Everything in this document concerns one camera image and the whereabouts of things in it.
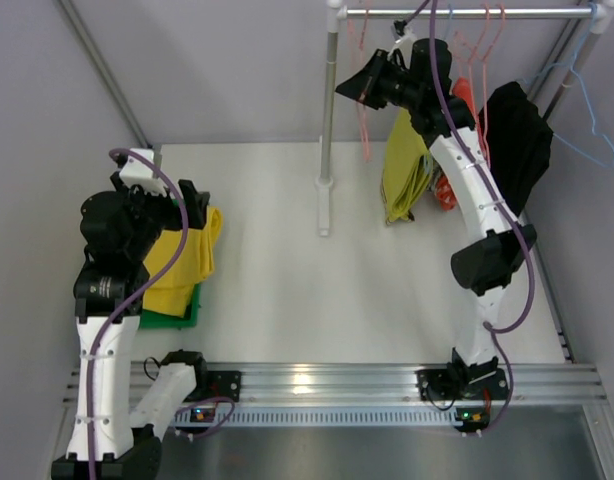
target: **clothes rack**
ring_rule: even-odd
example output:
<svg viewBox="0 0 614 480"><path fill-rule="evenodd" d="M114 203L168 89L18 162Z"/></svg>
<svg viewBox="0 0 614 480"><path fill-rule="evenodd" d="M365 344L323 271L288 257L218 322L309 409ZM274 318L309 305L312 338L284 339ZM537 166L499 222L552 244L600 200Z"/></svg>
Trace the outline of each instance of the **clothes rack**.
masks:
<svg viewBox="0 0 614 480"><path fill-rule="evenodd" d="M342 0L328 0L328 15L327 15L327 56L325 69L325 101L323 112L323 128L320 137L321 155L320 155L320 175L316 178L316 190L318 192L318 234L328 236L331 228L330 214L330 195L334 184L331 175L331 143L333 131L333 116L334 116L334 91L336 88L336 59L338 53L338 33L340 22L347 19L382 19L395 20L404 19L408 15L414 13L413 9L360 9L347 8ZM431 14L429 9L422 10L418 15L418 19L428 19ZM460 20L477 20L485 19L489 14L489 18L502 18L503 11L500 7L496 8L456 8L456 9L438 9L436 11L437 18L449 18L450 14L453 19ZM580 70L583 66L598 38L602 35L611 19L614 16L614 0L603 0L599 2L596 8L591 5L573 6L573 7L536 7L536 8L505 8L505 18L507 20L585 20L590 19L594 22L591 29L591 34L587 37L585 44L581 48L574 67ZM560 87L554 94L549 103L546 112L548 117L556 107L556 105L564 97L567 88L571 83L571 75L566 75ZM535 96L540 93L540 88L536 89Z"/></svg>

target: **yellow towel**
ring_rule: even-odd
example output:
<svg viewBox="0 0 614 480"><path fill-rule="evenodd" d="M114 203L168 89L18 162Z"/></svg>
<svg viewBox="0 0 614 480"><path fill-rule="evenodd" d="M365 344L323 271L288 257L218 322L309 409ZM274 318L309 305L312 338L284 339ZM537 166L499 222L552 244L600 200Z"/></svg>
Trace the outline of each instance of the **yellow towel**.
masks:
<svg viewBox="0 0 614 480"><path fill-rule="evenodd" d="M401 108L385 147L382 191L387 223L409 219L409 210L431 179L429 155L409 113Z"/></svg>
<svg viewBox="0 0 614 480"><path fill-rule="evenodd" d="M183 253L174 266L145 292L143 308L176 317L185 315L194 286L214 273L213 248L222 226L223 215L220 210L208 207L205 228L189 229ZM158 273L171 259L181 235L181 232L168 230L162 233L145 259L145 267L150 276Z"/></svg>

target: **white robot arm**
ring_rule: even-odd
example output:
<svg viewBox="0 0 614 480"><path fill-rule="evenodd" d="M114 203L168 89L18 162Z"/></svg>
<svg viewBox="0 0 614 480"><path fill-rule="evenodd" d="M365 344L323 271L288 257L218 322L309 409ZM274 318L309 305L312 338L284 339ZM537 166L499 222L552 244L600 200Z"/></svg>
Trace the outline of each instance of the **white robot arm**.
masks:
<svg viewBox="0 0 614 480"><path fill-rule="evenodd" d="M374 109L388 103L407 109L412 127L447 175L467 226L470 244L452 255L451 269L458 284L475 294L476 315L461 319L447 367L418 375L425 386L422 398L429 400L430 392L435 392L437 399L452 402L486 400L491 393L494 399L502 400L508 396L505 373L498 368L488 328L497 324L505 289L522 265L525 250L535 242L536 232L531 225L518 224L489 169L480 165L485 159L475 120L466 103L450 94L451 53L445 42L433 42L422 39L414 43L409 67L404 59L377 50L362 70L336 87L336 92ZM473 422L463 422L462 431L477 431L489 423L488 413L474 412L473 417L466 413L464 418L473 418Z"/></svg>
<svg viewBox="0 0 614 480"><path fill-rule="evenodd" d="M478 134L469 127L463 127L459 130L459 133L475 154L476 159L486 165L485 158L480 150ZM474 164L466 158L456 139L453 136L448 138L439 136L431 145L429 151L443 169L456 195L467 227L469 243L476 244L483 239L492 237L492 234L506 234L509 231L509 224L500 213L501 208L507 208L504 201L492 201L492 196L482 177L476 171ZM484 171L490 184L497 191L496 182L489 169L485 168ZM511 212L509 214L513 221L517 222L514 214ZM505 291L506 286L496 286L480 295L473 296L476 304L476 316L464 319L459 332L457 332L456 343L456 351L467 365L486 363L496 355L491 333L485 329L483 323L489 322L496 326L500 303Z"/></svg>
<svg viewBox="0 0 614 480"><path fill-rule="evenodd" d="M151 150L127 152L115 158L119 169L111 180L116 191L97 193L81 208L87 247L74 286L80 337L78 410L67 452L52 464L54 480L155 478L161 441L176 411L186 399L201 400L207 390L202 354L171 352L145 397L129 411L131 345L142 309L139 289L149 280L143 260L163 229L180 230L185 222L150 168L158 156ZM188 225L202 228L209 194L199 194L187 180L179 188ZM136 301L109 323L112 312L132 295Z"/></svg>

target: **gray wall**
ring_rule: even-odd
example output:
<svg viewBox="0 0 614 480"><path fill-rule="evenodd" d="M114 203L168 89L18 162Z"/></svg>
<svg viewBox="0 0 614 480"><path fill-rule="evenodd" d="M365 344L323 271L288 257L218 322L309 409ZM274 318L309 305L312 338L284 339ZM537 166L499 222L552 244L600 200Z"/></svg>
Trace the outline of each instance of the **gray wall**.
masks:
<svg viewBox="0 0 614 480"><path fill-rule="evenodd" d="M79 207L131 142L52 2L0 2L0 479L47 478L78 352Z"/></svg>
<svg viewBox="0 0 614 480"><path fill-rule="evenodd" d="M614 140L614 23L583 69L598 129ZM551 120L565 138L605 161L610 150L590 134L579 87ZM614 410L614 169L602 169L558 140L528 213L538 230L566 332L581 361L598 365Z"/></svg>
<svg viewBox="0 0 614 480"><path fill-rule="evenodd" d="M155 143L315 141L322 121L325 0L75 0L103 54ZM349 1L350 5L358 4ZM452 0L454 7L474 0ZM574 0L550 0L570 5ZM411 8L412 0L371 0L373 6ZM535 6L536 0L515 0ZM393 43L388 21L371 21L367 59ZM362 22L356 21L360 32ZM475 43L484 21L461 21ZM419 37L427 21L415 22ZM440 24L444 33L445 23ZM492 54L489 86L539 67L558 21L509 22ZM351 73L344 27L339 47L340 80ZM493 38L497 23L492 21ZM371 112L369 133L386 138L394 112ZM358 138L351 101L336 101L334 134Z"/></svg>

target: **green basket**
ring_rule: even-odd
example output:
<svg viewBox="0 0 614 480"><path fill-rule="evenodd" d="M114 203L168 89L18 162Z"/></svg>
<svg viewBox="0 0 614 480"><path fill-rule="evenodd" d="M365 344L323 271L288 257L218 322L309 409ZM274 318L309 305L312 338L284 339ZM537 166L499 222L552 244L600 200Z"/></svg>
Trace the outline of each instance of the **green basket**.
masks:
<svg viewBox="0 0 614 480"><path fill-rule="evenodd" d="M140 315L140 327L148 328L191 328L196 326L198 321L198 310L200 309L200 283L194 287L191 295L191 303L187 306L184 317L174 317L163 313L143 310Z"/></svg>

